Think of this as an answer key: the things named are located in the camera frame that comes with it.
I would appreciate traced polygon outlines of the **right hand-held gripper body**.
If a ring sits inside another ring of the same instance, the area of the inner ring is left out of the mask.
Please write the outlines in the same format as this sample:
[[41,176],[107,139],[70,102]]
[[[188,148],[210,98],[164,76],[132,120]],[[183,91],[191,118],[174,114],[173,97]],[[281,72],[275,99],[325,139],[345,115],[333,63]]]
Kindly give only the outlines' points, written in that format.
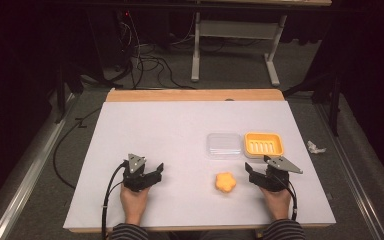
[[289,173],[302,174],[303,171],[284,156],[265,156],[267,164],[265,171],[265,189],[279,192],[289,185]]

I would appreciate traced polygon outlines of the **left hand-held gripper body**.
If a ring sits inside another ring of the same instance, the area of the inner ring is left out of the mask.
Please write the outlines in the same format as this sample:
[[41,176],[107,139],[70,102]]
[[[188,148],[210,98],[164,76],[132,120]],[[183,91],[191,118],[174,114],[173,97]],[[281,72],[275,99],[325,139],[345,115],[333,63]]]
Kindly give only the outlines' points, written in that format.
[[124,186],[133,192],[140,192],[150,187],[144,173],[146,159],[129,153],[127,166],[123,173]]

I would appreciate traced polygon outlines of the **person's left hand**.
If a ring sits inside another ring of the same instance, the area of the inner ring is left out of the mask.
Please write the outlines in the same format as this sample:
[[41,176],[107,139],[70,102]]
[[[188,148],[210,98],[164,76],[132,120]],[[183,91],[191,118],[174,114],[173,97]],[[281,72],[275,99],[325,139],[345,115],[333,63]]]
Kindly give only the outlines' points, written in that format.
[[120,201],[125,214],[125,223],[139,226],[147,206],[149,188],[134,192],[121,185]]

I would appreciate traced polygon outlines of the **person's right hand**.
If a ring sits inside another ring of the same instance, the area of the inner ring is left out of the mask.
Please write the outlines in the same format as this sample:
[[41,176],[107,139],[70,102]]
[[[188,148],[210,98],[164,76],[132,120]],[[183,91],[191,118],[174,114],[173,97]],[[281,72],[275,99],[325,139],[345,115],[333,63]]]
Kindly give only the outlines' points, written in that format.
[[261,192],[264,195],[267,208],[274,220],[289,218],[291,195],[286,189],[278,192],[272,192],[261,188]]

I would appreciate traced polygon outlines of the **yellow soap dish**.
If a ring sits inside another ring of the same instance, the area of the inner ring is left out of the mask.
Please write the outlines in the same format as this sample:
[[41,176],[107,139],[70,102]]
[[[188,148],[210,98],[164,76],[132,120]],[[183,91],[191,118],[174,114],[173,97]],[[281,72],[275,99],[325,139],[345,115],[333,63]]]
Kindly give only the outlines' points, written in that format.
[[244,135],[244,151],[249,158],[281,156],[284,153],[281,137],[276,133],[248,132]]

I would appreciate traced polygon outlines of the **orange flower-shaped soap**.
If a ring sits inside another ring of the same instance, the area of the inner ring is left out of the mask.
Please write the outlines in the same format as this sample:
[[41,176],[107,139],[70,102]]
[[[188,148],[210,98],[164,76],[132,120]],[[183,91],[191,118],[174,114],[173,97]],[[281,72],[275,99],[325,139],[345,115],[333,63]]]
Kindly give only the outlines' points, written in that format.
[[231,192],[236,186],[236,180],[232,173],[223,172],[216,175],[215,187],[224,193]]

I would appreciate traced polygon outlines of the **white table cover sheet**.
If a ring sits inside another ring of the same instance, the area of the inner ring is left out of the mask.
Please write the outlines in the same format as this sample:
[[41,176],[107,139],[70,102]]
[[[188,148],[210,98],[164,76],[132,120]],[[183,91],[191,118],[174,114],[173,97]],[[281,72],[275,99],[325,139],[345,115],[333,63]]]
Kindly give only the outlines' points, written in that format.
[[[335,221],[301,134],[285,101],[106,102],[86,154],[64,226],[78,232],[112,227],[124,219],[115,169],[129,153],[146,158],[153,171],[164,163],[161,182],[149,193],[142,220],[151,230],[254,228],[271,221],[260,190],[248,180],[245,162],[261,171],[263,161],[211,159],[211,133],[277,133],[285,157],[303,171],[290,180],[298,198],[298,221],[328,226]],[[235,188],[215,187],[218,173],[230,172]]]

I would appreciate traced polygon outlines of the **clear plastic lid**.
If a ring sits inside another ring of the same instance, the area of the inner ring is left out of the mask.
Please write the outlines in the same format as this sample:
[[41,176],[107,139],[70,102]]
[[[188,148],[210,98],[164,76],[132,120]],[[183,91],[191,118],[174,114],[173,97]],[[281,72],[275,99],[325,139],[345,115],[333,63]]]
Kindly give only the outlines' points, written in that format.
[[242,155],[241,138],[235,133],[211,133],[207,136],[206,152],[211,159],[236,159]]

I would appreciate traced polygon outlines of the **crumpled white paper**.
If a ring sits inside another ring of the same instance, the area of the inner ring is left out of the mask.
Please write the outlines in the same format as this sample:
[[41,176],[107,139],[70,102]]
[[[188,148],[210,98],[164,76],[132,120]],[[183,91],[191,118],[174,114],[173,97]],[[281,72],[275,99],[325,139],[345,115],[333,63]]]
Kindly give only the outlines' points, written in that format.
[[307,149],[312,154],[321,154],[326,152],[326,148],[318,148],[312,141],[307,141]]

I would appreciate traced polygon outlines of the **black metal stand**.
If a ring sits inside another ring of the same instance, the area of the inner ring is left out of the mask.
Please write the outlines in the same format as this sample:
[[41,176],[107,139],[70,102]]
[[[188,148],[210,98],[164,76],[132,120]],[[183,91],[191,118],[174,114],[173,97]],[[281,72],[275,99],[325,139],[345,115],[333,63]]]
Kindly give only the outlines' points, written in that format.
[[327,72],[318,76],[307,78],[303,82],[282,92],[285,98],[301,91],[313,91],[311,100],[313,103],[330,103],[328,126],[331,132],[337,136],[337,118],[339,113],[339,97],[341,82],[336,73]]

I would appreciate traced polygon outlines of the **white metal desk frame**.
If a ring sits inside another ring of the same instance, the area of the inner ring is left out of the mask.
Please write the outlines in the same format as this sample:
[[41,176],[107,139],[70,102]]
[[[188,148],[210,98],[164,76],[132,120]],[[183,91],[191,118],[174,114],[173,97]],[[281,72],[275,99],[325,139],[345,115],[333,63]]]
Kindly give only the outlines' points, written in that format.
[[252,40],[270,40],[271,49],[263,54],[269,79],[274,87],[280,85],[280,80],[274,65],[276,54],[287,16],[282,15],[275,23],[255,23],[240,21],[202,20],[200,13],[195,13],[194,50],[192,56],[191,81],[200,79],[200,38],[220,37]]

